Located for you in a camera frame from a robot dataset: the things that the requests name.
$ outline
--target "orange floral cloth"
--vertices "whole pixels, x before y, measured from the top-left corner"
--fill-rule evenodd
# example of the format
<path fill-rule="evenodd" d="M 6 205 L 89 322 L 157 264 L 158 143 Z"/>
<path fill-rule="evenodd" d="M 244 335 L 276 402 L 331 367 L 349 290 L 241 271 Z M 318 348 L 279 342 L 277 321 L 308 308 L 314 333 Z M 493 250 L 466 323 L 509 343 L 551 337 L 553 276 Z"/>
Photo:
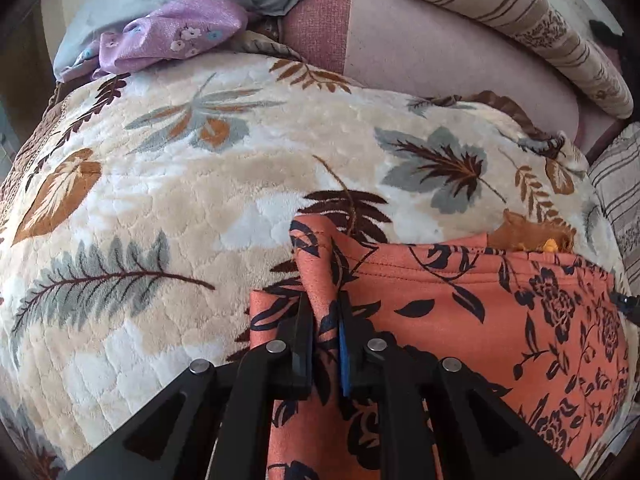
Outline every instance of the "orange floral cloth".
<path fill-rule="evenodd" d="M 271 480 L 379 477 L 376 405 L 339 393 L 340 290 L 383 337 L 482 374 L 572 466 L 618 412 L 628 363 L 613 278 L 582 257 L 495 250 L 486 235 L 371 244 L 316 215 L 297 217 L 290 236 L 300 275 L 252 293 L 250 341 L 272 339 L 306 291 L 317 321 L 314 389 L 307 401 L 274 406 Z"/>

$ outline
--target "quilted blanket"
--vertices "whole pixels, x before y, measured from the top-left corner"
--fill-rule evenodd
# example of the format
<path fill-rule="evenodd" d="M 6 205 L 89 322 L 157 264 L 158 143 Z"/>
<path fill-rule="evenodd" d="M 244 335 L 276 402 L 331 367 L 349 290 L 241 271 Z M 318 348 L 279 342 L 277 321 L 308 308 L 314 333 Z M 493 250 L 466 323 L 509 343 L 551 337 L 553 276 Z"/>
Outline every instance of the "quilted blanket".
<path fill-rule="evenodd" d="M 0 413 L 40 478 L 81 460 L 193 358 L 242 356 L 251 291 L 295 271 L 300 213 L 365 243 L 413 244 L 492 231 L 509 209 L 567 226 L 575 253 L 628 287 L 584 157 L 484 104 L 210 53 L 100 79 L 53 112 L 0 208 Z M 580 453 L 591 449 L 584 474 L 636 389 L 638 335 L 623 327 L 629 368 L 599 384 L 620 408 Z M 553 380 L 566 382 L 560 368 Z"/>

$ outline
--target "folded orange garment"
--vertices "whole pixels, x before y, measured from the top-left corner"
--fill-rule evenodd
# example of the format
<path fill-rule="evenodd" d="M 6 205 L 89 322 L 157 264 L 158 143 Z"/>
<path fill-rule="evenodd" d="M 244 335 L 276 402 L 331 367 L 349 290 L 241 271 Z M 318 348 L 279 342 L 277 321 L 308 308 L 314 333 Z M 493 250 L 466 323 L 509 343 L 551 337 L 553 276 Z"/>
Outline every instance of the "folded orange garment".
<path fill-rule="evenodd" d="M 316 215 L 297 217 L 290 236 L 300 276 L 252 293 L 250 341 L 271 340 L 306 291 L 317 321 L 314 389 L 307 401 L 274 407 L 271 480 L 379 477 L 376 405 L 339 393 L 338 291 L 400 346 L 457 357 L 482 374 L 572 466 L 616 416 L 627 347 L 609 300 L 613 278 L 600 267 L 574 254 L 488 248 L 487 235 L 361 243 Z"/>

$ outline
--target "purple floral fabric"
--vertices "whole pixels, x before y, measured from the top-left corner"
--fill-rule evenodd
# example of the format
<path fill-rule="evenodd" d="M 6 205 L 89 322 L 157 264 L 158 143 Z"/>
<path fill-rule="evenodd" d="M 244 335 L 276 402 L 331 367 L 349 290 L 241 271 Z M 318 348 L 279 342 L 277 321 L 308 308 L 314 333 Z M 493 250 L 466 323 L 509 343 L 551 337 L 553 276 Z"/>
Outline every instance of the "purple floral fabric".
<path fill-rule="evenodd" d="M 61 74 L 63 82 L 93 72 L 138 72 L 162 59 L 187 59 L 245 30 L 247 12 L 230 0 L 174 0 L 133 20 L 119 33 L 105 32 Z"/>

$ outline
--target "striped fabric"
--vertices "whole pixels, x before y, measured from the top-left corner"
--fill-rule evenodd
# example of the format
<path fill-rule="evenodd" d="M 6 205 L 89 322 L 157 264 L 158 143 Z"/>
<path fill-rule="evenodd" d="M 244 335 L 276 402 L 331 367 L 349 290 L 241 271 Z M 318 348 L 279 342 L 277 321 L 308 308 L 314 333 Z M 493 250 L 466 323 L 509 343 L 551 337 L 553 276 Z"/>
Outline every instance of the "striped fabric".
<path fill-rule="evenodd" d="M 633 123 L 589 170 L 605 218 L 613 226 L 629 278 L 640 295 L 640 123 Z"/>
<path fill-rule="evenodd" d="M 628 118 L 633 100 L 607 56 L 547 0 L 425 0 L 478 20 L 542 56 L 606 113 Z"/>

